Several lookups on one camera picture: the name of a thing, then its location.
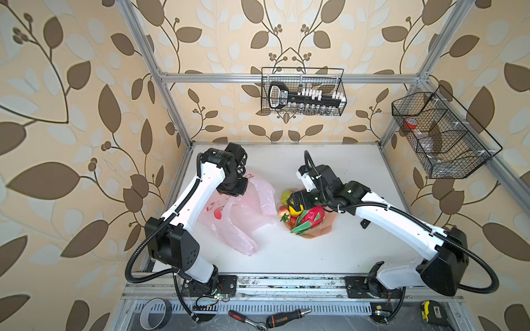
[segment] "tape measure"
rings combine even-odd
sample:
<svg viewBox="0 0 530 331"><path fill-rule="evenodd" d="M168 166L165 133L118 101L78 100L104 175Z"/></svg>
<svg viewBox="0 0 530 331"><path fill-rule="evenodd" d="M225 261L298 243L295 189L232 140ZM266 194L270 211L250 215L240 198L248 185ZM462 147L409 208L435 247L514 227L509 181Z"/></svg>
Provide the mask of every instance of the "tape measure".
<svg viewBox="0 0 530 331"><path fill-rule="evenodd" d="M447 312L445 308L437 301L428 300L421 304L421 318L425 323L449 326L447 321Z"/></svg>

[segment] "ratchet wrench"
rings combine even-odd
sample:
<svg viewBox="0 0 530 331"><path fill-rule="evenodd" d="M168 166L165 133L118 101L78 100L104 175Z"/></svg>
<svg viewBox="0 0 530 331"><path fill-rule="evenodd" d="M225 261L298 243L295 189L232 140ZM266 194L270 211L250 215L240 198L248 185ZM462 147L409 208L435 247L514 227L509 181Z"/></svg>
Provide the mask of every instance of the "ratchet wrench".
<svg viewBox="0 0 530 331"><path fill-rule="evenodd" d="M268 328L265 325L265 323L261 323L261 322L256 323L254 321L251 321L251 320L248 319L247 316L245 316L243 314L240 314L239 312L237 312L235 310L230 310L228 312L228 315L231 316L234 319L237 319L238 321L241 321L243 323L247 323L247 324L252 325L253 327L256 328L257 331L267 331L268 330Z"/></svg>

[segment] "screwdriver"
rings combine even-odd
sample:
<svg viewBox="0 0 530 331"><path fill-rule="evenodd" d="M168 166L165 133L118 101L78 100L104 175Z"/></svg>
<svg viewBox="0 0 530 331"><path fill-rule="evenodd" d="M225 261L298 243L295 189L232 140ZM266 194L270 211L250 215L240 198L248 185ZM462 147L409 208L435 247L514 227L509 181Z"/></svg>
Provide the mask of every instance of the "screwdriver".
<svg viewBox="0 0 530 331"><path fill-rule="evenodd" d="M291 312L279 312L277 314L267 317L267 327L274 328L282 326L283 324L304 317L305 314L309 314L310 309L298 309Z"/></svg>

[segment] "yellow fruit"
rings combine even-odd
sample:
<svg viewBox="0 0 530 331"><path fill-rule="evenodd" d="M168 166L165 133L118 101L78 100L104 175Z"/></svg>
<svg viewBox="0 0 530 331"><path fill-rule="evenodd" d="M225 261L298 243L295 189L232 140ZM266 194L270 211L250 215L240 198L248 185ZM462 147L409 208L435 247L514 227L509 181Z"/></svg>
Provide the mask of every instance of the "yellow fruit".
<svg viewBox="0 0 530 331"><path fill-rule="evenodd" d="M300 205L300 211L296 211L293 209L293 207L289 206L289 213L291 216L297 216L300 215L304 211L304 206Z"/></svg>
<svg viewBox="0 0 530 331"><path fill-rule="evenodd" d="M291 196L292 192L291 191L285 191L284 193L281 194L281 198L280 198L280 202L283 203L284 205L287 205L287 199L289 199L289 197Z"/></svg>

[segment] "metal vent grille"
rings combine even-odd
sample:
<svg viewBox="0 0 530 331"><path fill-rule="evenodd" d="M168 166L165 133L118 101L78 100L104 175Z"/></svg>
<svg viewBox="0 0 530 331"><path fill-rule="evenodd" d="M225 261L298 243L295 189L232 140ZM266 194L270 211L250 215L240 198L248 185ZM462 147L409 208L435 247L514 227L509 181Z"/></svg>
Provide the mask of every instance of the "metal vent grille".
<svg viewBox="0 0 530 331"><path fill-rule="evenodd" d="M135 305L134 312L140 313L142 308L145 306L148 300L138 301ZM182 305L176 300L170 300L171 310L173 313L185 314ZM194 301L187 301L188 305L192 305ZM228 312L229 310L239 311L245 315L267 315L280 311L294 311L296 309L311 309L312 315L371 315L372 309L369 302L300 302L296 305L281 305L275 304L271 301L230 301L230 302L219 302L217 305L218 312ZM155 305L151 312L162 313L164 307L162 304Z"/></svg>

